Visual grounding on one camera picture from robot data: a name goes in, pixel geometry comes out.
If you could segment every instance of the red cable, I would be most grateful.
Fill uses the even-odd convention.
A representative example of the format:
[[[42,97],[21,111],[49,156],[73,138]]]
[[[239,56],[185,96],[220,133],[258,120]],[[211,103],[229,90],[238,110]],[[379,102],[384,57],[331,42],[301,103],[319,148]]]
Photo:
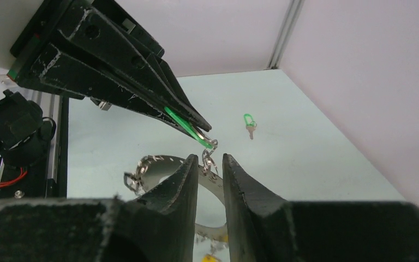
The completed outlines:
[[[20,168],[20,175],[14,180],[10,180],[10,181],[7,181],[7,182],[0,182],[0,188],[8,187],[8,186],[11,186],[11,185],[19,182],[20,180],[22,180],[22,178],[24,178],[26,176],[27,173],[28,173],[28,171],[23,172],[23,168]]]

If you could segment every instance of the green clip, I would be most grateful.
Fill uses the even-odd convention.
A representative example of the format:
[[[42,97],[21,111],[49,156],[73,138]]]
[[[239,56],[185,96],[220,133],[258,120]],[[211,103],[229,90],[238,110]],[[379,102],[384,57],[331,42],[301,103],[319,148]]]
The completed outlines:
[[[250,114],[244,114],[243,118],[245,119],[245,124],[247,124],[247,126],[256,126],[256,122],[254,122],[253,117]]]
[[[200,136],[197,135],[194,128],[189,124],[189,122],[185,121],[184,119],[180,118],[176,113],[174,113],[171,109],[169,109],[167,106],[165,106],[165,111],[171,116],[172,119],[174,119],[182,128],[187,131],[196,141],[198,141],[200,144],[202,144],[207,149],[213,149],[213,146],[202,139]]]

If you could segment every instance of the pink wall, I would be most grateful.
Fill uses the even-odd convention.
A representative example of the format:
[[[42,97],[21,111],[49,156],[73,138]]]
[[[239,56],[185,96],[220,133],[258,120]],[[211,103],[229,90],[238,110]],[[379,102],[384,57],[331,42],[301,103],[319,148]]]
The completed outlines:
[[[281,68],[419,205],[419,1],[306,1]]]

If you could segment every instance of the white table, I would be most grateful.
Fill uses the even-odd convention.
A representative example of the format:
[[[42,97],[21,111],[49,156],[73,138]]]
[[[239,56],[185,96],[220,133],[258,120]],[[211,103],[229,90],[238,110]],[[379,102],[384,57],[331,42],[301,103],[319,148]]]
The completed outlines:
[[[245,171],[287,200],[403,200],[392,185],[280,70],[191,76],[179,82],[218,139],[214,153],[233,155]],[[254,140],[243,115],[258,123]],[[71,100],[69,111],[69,198],[133,199],[123,172],[148,154],[200,155],[195,140],[160,121],[89,100]],[[199,188],[197,222],[219,226],[224,207]],[[209,251],[194,248],[194,261]],[[229,261],[229,253],[217,253]]]

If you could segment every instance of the screw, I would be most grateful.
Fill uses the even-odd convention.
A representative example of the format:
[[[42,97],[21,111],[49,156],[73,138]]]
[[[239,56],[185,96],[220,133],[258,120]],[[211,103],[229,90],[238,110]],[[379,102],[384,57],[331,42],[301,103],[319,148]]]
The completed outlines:
[[[25,195],[25,193],[21,190],[15,191],[15,198],[22,198]]]

